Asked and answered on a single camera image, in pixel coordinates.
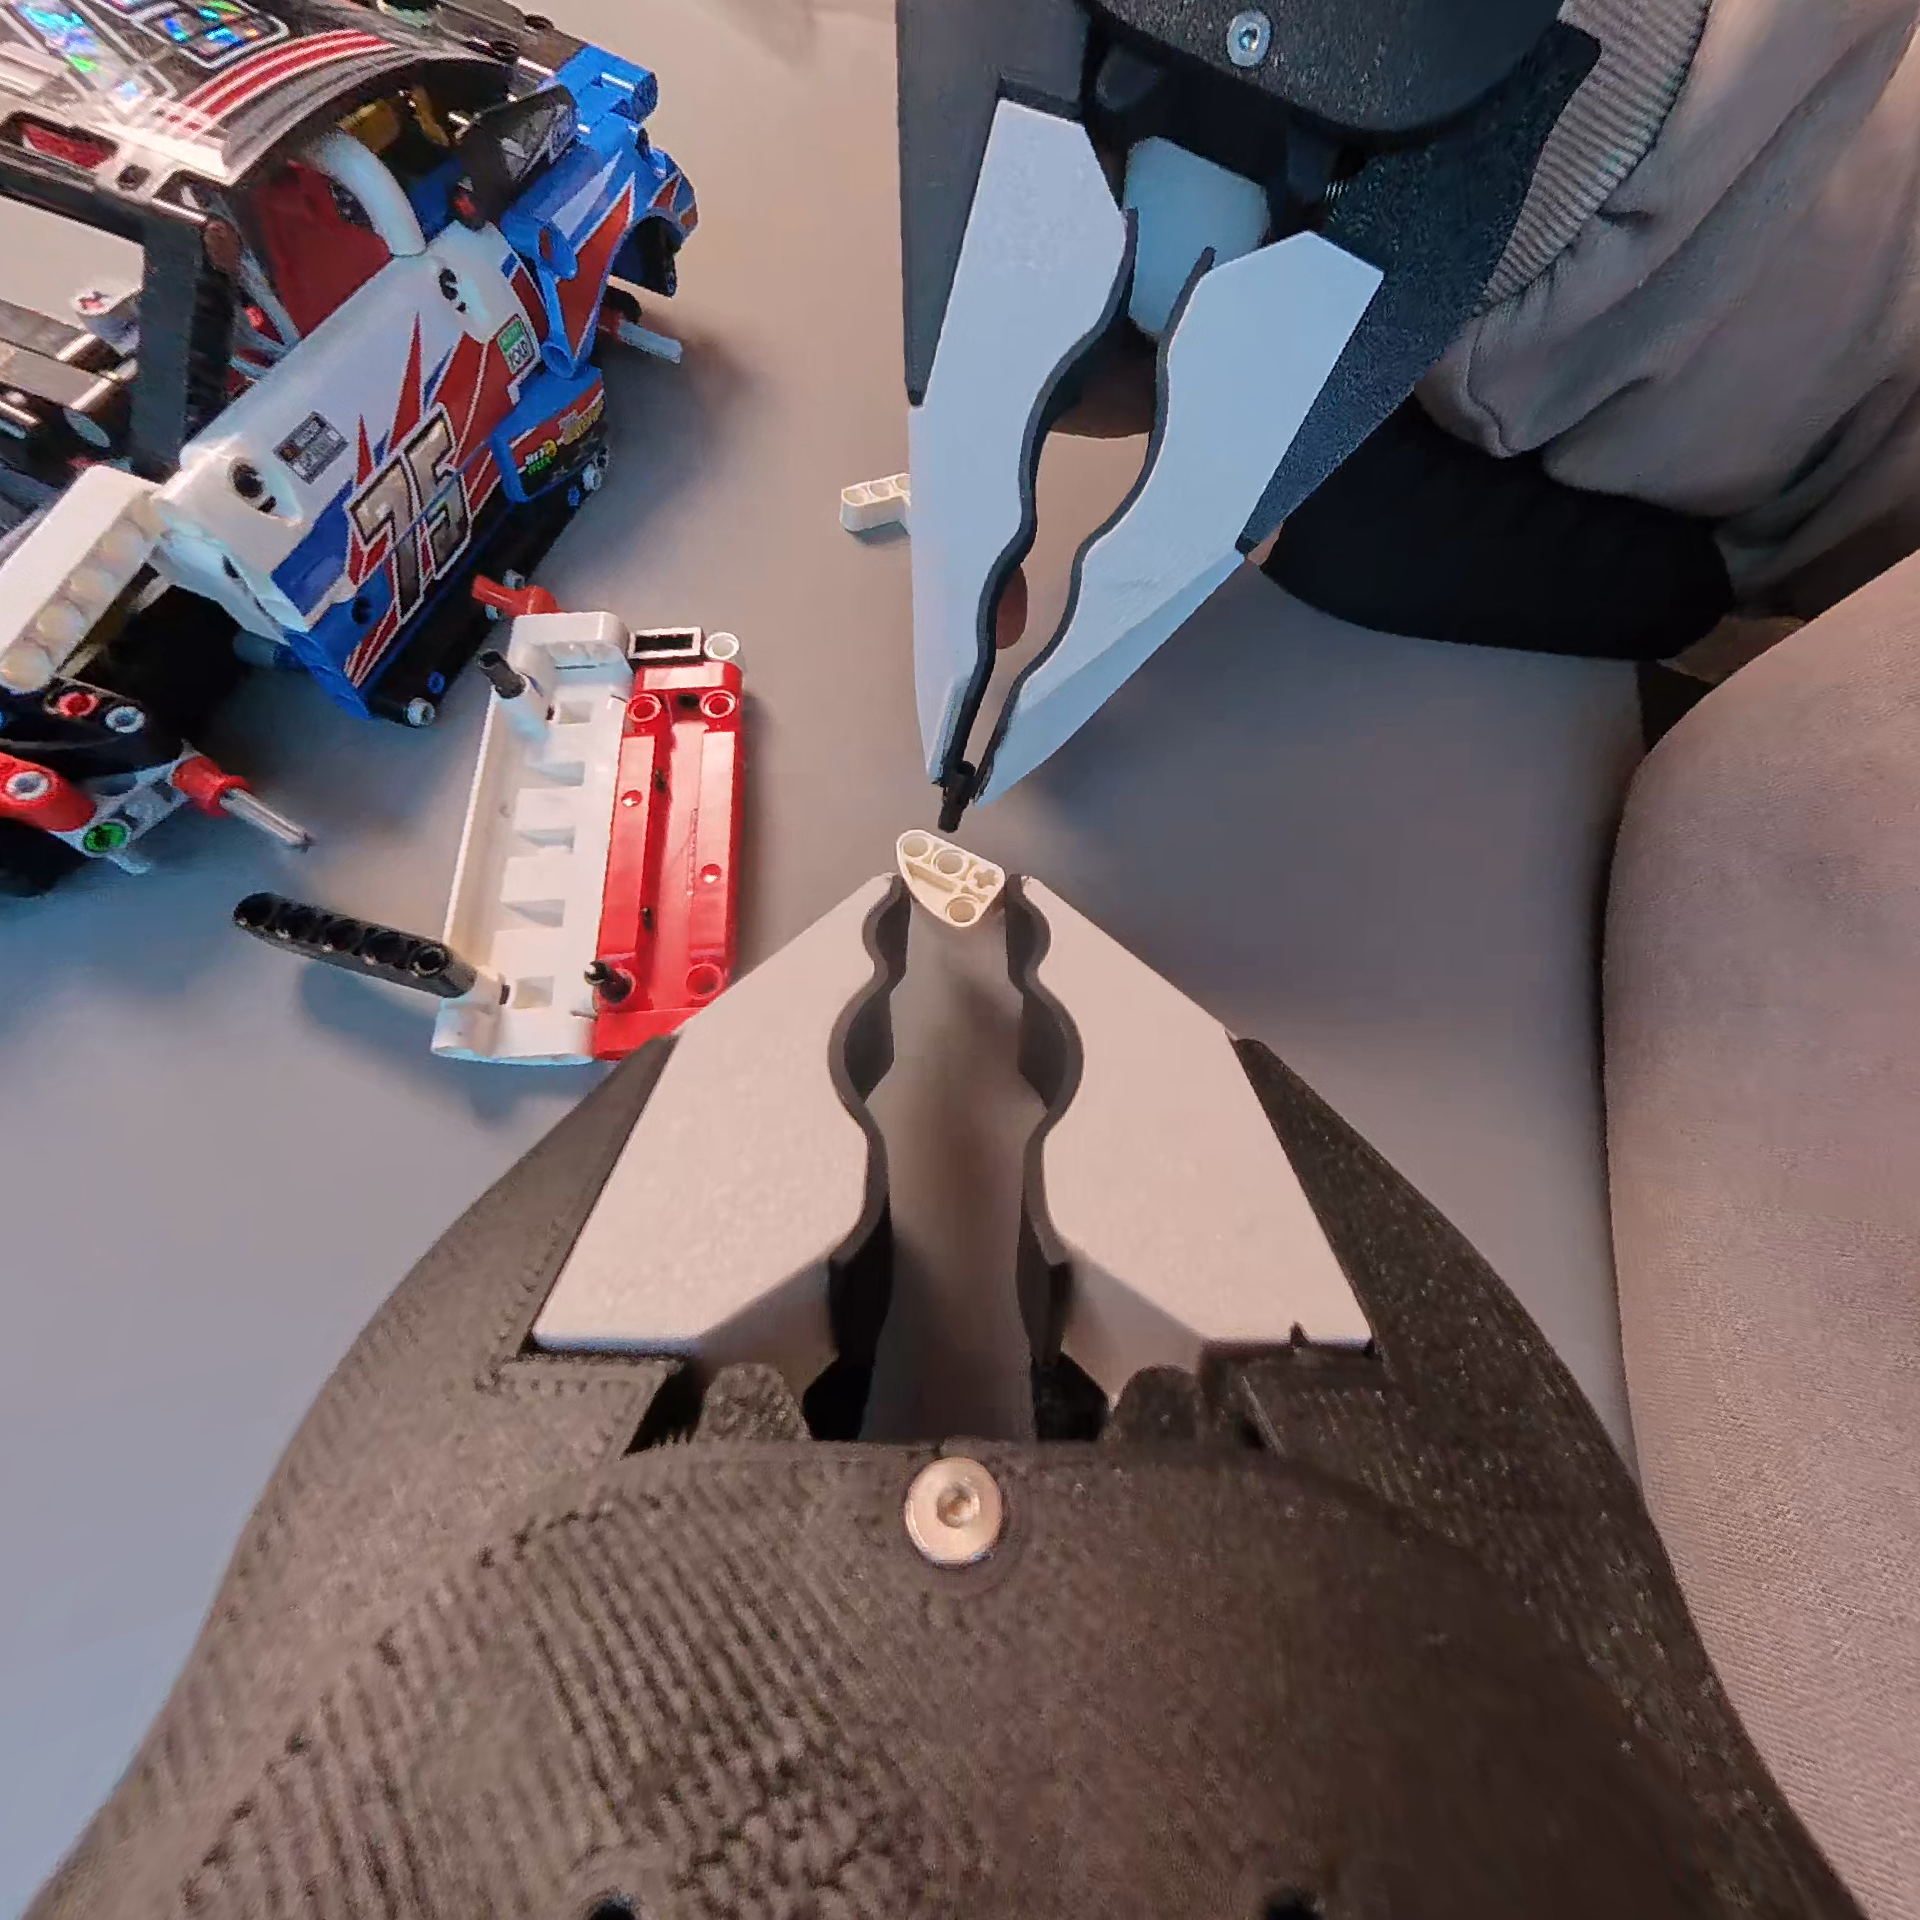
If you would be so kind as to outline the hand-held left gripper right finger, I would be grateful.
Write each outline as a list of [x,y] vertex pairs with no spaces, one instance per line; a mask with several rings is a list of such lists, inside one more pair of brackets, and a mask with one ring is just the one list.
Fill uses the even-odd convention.
[[1033,877],[1009,891],[1006,951],[1017,1068],[1043,1110],[1017,1248],[1037,1410],[1116,1410],[1153,1368],[1367,1353],[1234,1037]]

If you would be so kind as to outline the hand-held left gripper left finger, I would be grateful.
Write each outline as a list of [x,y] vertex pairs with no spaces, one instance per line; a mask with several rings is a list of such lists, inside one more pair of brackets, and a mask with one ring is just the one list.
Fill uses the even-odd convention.
[[863,1404],[896,1281],[871,1091],[913,901],[866,880],[677,1034],[531,1328]]

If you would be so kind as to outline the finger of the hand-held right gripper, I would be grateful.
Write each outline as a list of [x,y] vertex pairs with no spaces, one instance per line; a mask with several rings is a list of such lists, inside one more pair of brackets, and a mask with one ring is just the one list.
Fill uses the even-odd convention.
[[1317,231],[1199,263],[1157,363],[1136,491],[1080,548],[1069,611],[981,766],[993,804],[1053,758],[1241,566],[1241,538],[1380,288]]
[[909,414],[909,606],[927,773],[970,786],[996,606],[1037,533],[1043,413],[1119,317],[1136,218],[1089,131],[1000,101],[924,401]]

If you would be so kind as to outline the white triangular lego piece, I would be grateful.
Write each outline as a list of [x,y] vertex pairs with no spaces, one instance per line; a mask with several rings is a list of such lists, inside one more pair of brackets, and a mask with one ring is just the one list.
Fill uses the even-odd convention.
[[1004,867],[927,830],[901,831],[897,873],[913,901],[947,926],[983,926],[1006,890]]

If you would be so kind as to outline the person's right forearm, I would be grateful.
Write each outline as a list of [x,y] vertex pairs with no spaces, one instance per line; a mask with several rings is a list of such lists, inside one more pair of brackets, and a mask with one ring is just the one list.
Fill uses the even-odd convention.
[[1919,7],[1569,3],[1600,63],[1420,401],[1737,517],[1884,466],[1919,391]]

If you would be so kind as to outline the red and white lego panel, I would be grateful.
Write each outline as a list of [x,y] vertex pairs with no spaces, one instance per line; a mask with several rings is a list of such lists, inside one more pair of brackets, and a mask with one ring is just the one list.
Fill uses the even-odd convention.
[[474,987],[439,1058],[616,1063],[736,976],[747,696],[729,631],[630,630],[546,590],[473,584],[500,614],[440,944]]

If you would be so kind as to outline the black lego beam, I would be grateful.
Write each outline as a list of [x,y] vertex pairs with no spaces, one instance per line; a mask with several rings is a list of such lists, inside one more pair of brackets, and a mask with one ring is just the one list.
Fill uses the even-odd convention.
[[271,950],[444,1001],[473,996],[474,964],[440,940],[283,894],[246,894],[231,926]]

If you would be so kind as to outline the blue white red lego car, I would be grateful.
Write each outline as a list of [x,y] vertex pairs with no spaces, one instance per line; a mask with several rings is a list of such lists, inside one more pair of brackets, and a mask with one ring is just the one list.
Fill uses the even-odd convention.
[[7,3],[3,197],[141,251],[3,303],[3,898],[184,806],[249,663],[439,720],[480,574],[607,481],[603,344],[671,298],[659,74],[513,3]]

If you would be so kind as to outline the dark cloth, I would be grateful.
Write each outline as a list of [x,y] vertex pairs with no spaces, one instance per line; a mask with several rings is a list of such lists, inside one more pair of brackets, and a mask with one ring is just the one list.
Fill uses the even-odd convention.
[[1714,528],[1504,461],[1411,398],[1284,520],[1263,573],[1369,631],[1670,661],[1736,608]]

